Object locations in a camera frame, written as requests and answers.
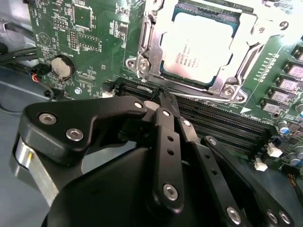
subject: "orange wire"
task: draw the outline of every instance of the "orange wire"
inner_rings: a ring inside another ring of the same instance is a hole
[[[37,74],[33,74],[32,75],[32,80],[34,81],[34,82],[36,82],[36,83],[38,83],[39,81],[38,81],[38,79],[36,78],[36,76],[37,76]]]

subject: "black cable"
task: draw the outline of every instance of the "black cable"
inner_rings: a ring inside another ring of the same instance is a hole
[[[7,114],[11,114],[11,115],[21,115],[21,114],[22,114],[22,111],[19,112],[19,111],[7,110],[7,109],[5,109],[4,107],[2,107],[1,104],[0,104],[0,111],[2,111],[2,112],[4,112],[4,113],[7,113]]]
[[[38,59],[38,55],[36,53],[34,53],[34,54],[28,54],[25,56],[15,57],[15,58],[7,60],[7,61],[2,61],[2,62],[0,62],[0,64],[13,63],[13,62],[17,62],[17,61],[31,61],[31,60],[36,60],[36,59]]]
[[[26,54],[33,54],[33,53],[37,53],[37,49],[35,47],[13,51],[0,55],[0,61],[7,61],[14,57],[24,56]]]
[[[6,65],[0,65],[0,67],[7,68],[7,69],[10,69],[10,70],[15,70],[11,66],[12,66],[11,64],[8,64],[8,67]],[[19,71],[18,70],[18,72],[21,72],[22,74],[28,76],[28,73],[26,73],[24,71]],[[48,102],[51,102],[53,100],[53,98],[54,98],[54,92],[53,92],[53,90],[49,86],[47,86],[45,83],[43,83],[43,82],[38,82],[38,83],[41,86],[43,86],[44,88],[46,88],[50,92],[51,96],[49,97]],[[7,110],[3,106],[1,106],[1,104],[0,104],[0,111],[2,111],[4,113],[7,113],[7,114],[11,114],[11,115],[21,115],[22,114],[22,111]]]
[[[20,25],[14,24],[14,23],[7,23],[4,25],[5,29],[20,33],[24,35],[26,38],[29,38],[33,41],[35,41],[34,33]]]
[[[53,97],[55,96],[53,90],[43,82],[38,82],[38,83],[50,92],[51,96],[49,97],[48,102],[51,102],[53,100]]]

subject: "motherboard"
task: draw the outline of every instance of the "motherboard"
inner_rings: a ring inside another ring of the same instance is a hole
[[[104,83],[168,87],[191,102],[275,126],[273,162],[303,164],[301,0],[29,0],[43,75],[68,99]]]

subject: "chip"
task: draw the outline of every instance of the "chip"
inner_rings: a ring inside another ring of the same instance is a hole
[[[271,99],[275,100],[277,102],[283,103],[286,101],[286,99],[288,98],[288,94],[279,92],[279,91],[274,91],[273,94],[271,95]]]
[[[178,13],[161,43],[164,70],[205,84],[212,82],[232,56],[232,35],[233,28],[228,24]]]
[[[74,24],[75,26],[82,27],[85,29],[91,28],[91,15],[92,11],[89,7],[81,5],[74,5]]]
[[[273,101],[270,101],[268,99],[264,99],[261,104],[262,110],[274,114],[279,109],[279,104],[276,104]]]
[[[297,62],[289,62],[284,71],[293,77],[297,78],[303,78],[303,65],[297,63]]]
[[[288,79],[282,79],[280,84],[279,84],[279,88],[285,89],[285,90],[289,90],[289,91],[293,91],[298,85],[298,82],[296,81],[292,81],[292,80],[288,80]]]

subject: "capacitor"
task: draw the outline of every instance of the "capacitor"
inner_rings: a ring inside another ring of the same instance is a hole
[[[278,122],[278,128],[281,134],[287,134],[289,133],[289,128],[287,126],[287,122],[286,121],[280,121]]]
[[[294,152],[296,153],[298,159],[303,160],[303,146],[295,147]]]
[[[303,117],[303,103],[300,103],[295,107],[295,110],[299,113],[300,117]]]
[[[296,166],[300,162],[300,159],[298,159],[296,153],[294,152],[288,154],[288,160],[289,163],[293,166]]]

